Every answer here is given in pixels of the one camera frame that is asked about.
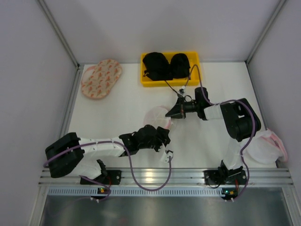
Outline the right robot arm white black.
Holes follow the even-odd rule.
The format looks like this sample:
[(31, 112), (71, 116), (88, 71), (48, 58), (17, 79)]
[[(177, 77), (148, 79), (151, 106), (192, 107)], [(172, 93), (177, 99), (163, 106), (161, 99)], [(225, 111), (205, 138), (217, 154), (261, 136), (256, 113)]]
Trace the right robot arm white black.
[(244, 148), (240, 147), (240, 142), (247, 138), (252, 139), (261, 129), (258, 116), (245, 98), (212, 104), (209, 101), (207, 89), (198, 87), (195, 89), (195, 99), (190, 101), (178, 94), (175, 105), (165, 116), (171, 119), (185, 119), (187, 113), (197, 113), (198, 117), (204, 121), (223, 120), (230, 141), (220, 168), (234, 171), (243, 167), (241, 158)]

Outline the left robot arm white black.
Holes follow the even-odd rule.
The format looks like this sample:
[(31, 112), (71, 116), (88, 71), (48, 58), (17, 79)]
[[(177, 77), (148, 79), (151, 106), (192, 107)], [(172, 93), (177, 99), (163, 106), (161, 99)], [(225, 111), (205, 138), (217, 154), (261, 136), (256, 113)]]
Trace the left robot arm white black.
[(169, 130), (152, 125), (112, 139), (87, 139), (70, 132), (45, 149), (44, 167), (49, 168), (52, 178), (103, 178), (106, 176), (103, 157), (131, 157), (140, 150), (153, 149), (162, 153), (163, 162), (170, 162), (174, 154), (166, 148), (169, 143)]

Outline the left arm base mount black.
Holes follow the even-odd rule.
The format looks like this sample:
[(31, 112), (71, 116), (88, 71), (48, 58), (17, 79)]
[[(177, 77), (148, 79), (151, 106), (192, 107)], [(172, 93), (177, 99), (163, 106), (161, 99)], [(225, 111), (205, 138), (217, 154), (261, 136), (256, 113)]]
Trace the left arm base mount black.
[(107, 174), (91, 179), (91, 181), (81, 178), (81, 185), (99, 185), (100, 183), (106, 186), (119, 185), (121, 182), (121, 170), (108, 169)]

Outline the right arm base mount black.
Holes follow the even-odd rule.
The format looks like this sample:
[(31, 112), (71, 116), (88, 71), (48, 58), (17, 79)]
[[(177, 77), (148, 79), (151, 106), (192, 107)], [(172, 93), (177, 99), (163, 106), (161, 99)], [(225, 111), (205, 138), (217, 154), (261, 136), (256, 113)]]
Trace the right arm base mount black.
[(211, 169), (204, 172), (205, 184), (213, 188), (221, 185), (245, 185), (246, 172), (238, 169)]

